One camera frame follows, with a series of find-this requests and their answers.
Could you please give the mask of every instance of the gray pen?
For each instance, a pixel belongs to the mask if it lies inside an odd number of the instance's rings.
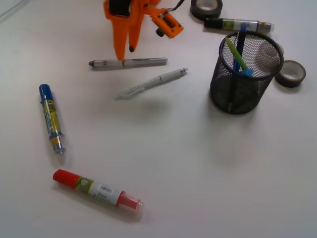
[[[110,60],[94,60],[89,62],[92,67],[111,66],[111,67],[125,67],[125,66],[151,66],[151,65],[166,65],[167,58],[151,58],[151,59],[125,59],[123,62],[115,59]]]

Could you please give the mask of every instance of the silver pen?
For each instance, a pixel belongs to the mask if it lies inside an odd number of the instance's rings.
[[[99,66],[111,66],[111,67],[125,67],[125,66],[151,66],[151,65],[166,65],[167,58],[150,58],[150,59],[125,59],[124,61],[119,61],[116,59],[110,60],[94,60],[89,62],[92,67]]]
[[[140,83],[139,85],[129,88],[128,90],[125,90],[121,93],[119,93],[116,97],[116,99],[120,98],[128,98],[130,96],[133,96],[137,93],[142,93],[148,88],[152,88],[158,85],[161,85],[162,83],[167,83],[173,80],[178,79],[179,77],[182,77],[186,74],[188,68],[181,68],[169,73],[162,74],[158,77],[152,78],[146,82]]]

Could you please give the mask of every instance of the white table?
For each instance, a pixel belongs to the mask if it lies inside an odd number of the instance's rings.
[[[189,7],[186,0],[173,13],[185,27],[179,36],[158,37],[146,17],[138,48],[127,50],[128,59],[167,57],[167,66],[115,71],[88,66],[115,58],[101,0],[30,0],[0,20],[1,237],[317,236],[316,1],[224,0],[221,17],[274,23],[285,59],[307,71],[299,88],[273,80],[242,117],[209,100],[225,35],[204,31]],[[179,80],[113,99],[183,67],[188,75]],[[64,165],[51,155],[42,83],[54,93],[67,139]],[[141,198],[142,218],[58,186],[57,169]]]

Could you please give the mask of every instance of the black mesh pen holder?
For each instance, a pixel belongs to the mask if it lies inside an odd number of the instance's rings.
[[[257,32],[236,32],[227,37],[254,73],[248,77],[240,73],[240,67],[235,66],[234,70],[235,60],[224,39],[211,81],[211,98],[227,113],[244,114],[258,105],[269,83],[282,69],[283,53],[274,40]]]

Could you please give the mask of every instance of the blue marker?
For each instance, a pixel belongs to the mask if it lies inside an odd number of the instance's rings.
[[[55,155],[63,155],[66,149],[63,147],[64,134],[61,133],[55,102],[50,87],[47,84],[40,86],[41,104],[48,127],[49,140]]]

